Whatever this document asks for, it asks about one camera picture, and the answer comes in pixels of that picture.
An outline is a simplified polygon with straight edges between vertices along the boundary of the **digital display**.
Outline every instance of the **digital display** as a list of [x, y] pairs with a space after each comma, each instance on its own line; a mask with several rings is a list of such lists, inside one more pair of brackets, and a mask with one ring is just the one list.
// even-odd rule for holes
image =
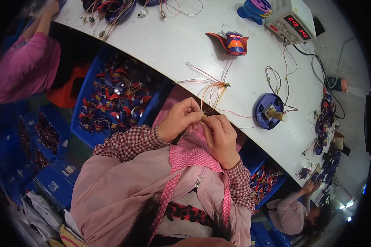
[[294, 28], [294, 30], [297, 31], [301, 35], [301, 37], [304, 40], [311, 39], [310, 35], [307, 33], [305, 28], [302, 27], [302, 25], [298, 21], [296, 21], [296, 19], [292, 15], [288, 15], [284, 17], [284, 20], [287, 21], [287, 23], [289, 23]]

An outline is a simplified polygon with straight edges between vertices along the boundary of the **hand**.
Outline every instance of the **hand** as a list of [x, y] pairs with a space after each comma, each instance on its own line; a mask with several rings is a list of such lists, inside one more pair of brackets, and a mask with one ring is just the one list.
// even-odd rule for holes
[[236, 131], [225, 115], [214, 115], [201, 122], [208, 148], [220, 165], [229, 170], [239, 162]]
[[58, 0], [53, 0], [44, 10], [44, 14], [54, 15], [59, 12], [59, 2]]
[[313, 190], [313, 182], [311, 180], [308, 180], [304, 187], [302, 188], [302, 193], [304, 195], [311, 193]]
[[193, 98], [185, 99], [173, 105], [168, 116], [158, 126], [158, 135], [163, 141], [171, 141], [187, 129], [192, 132], [198, 128], [197, 122], [204, 116]]
[[313, 192], [315, 192], [319, 187], [320, 185], [322, 185], [322, 180], [319, 180], [319, 181], [316, 181], [314, 184], [313, 184]]

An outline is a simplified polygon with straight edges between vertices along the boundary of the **hair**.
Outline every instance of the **hair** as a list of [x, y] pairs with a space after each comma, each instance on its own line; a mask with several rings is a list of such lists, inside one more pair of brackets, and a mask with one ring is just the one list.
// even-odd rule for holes
[[329, 204], [324, 204], [320, 207], [320, 214], [317, 217], [316, 225], [312, 225], [310, 220], [305, 219], [305, 225], [300, 235], [310, 236], [314, 232], [323, 230], [330, 223], [332, 218], [332, 209]]
[[[141, 206], [133, 222], [129, 232], [125, 238], [120, 242], [117, 247], [148, 247], [150, 238], [154, 230], [158, 227], [157, 224], [153, 224], [154, 220], [158, 216], [161, 202], [159, 201], [161, 193], [154, 193], [149, 197]], [[213, 217], [212, 217], [212, 230], [213, 238], [223, 238], [227, 241], [231, 240], [233, 235], [233, 229], [231, 220], [228, 220], [228, 224], [224, 224], [222, 212], [219, 210], [219, 206], [213, 204]]]

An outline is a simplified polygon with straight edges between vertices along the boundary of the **red stool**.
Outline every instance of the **red stool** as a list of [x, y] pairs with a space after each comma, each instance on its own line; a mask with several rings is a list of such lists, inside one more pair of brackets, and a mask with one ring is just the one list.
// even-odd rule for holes
[[85, 65], [75, 66], [66, 84], [59, 89], [47, 89], [45, 96], [59, 107], [74, 107], [88, 70], [89, 67]]

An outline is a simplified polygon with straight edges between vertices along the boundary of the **curved workbench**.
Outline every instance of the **curved workbench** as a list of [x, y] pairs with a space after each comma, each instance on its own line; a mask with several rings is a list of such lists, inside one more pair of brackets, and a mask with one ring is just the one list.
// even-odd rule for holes
[[[283, 58], [282, 41], [265, 26], [238, 16], [237, 8], [243, 5], [244, 0], [202, 0], [203, 11], [193, 17], [179, 14], [171, 15], [164, 7], [166, 19], [162, 20], [158, 7], [149, 7], [146, 17], [138, 17], [142, 9], [136, 5], [129, 19], [118, 25], [106, 42], [123, 52], [135, 57], [143, 63], [161, 72], [173, 81], [183, 81], [194, 78], [205, 78], [192, 71], [185, 63], [208, 72], [216, 78], [221, 78], [224, 67], [232, 56], [224, 54], [218, 42], [212, 40], [205, 33], [219, 33], [221, 30], [236, 31], [248, 39], [247, 55], [235, 57], [226, 82], [231, 84], [223, 94], [218, 105], [222, 110], [235, 112], [243, 116], [253, 116], [254, 104], [258, 98], [271, 92], [265, 67], [271, 66], [282, 78], [282, 89], [279, 96], [286, 97], [284, 79], [286, 65]], [[201, 9], [198, 0], [180, 0], [181, 10], [187, 13], [197, 13]], [[106, 23], [98, 21], [84, 24], [81, 16], [84, 13], [79, 0], [68, 0], [61, 12], [54, 17], [54, 21], [74, 28], [88, 35], [99, 38]], [[288, 121], [281, 122], [272, 130], [265, 130], [256, 126], [256, 121], [244, 118], [226, 111], [228, 119], [266, 151], [278, 162], [301, 186], [306, 179], [299, 180], [298, 173], [302, 167], [310, 168], [310, 163], [321, 163], [321, 156], [314, 156], [307, 160], [302, 152], [305, 151], [316, 134], [314, 133], [313, 114], [322, 99], [323, 86], [316, 79], [311, 67], [311, 56], [297, 52], [292, 46], [288, 51], [297, 62], [297, 71], [288, 76], [290, 96], [288, 105], [295, 106], [299, 111], [288, 113]], [[290, 54], [286, 52], [289, 72], [296, 68]], [[318, 75], [323, 78], [317, 60], [313, 66]], [[276, 85], [275, 76], [269, 73], [271, 83]], [[203, 88], [207, 84], [182, 83], [182, 87], [194, 95], [202, 98]]]

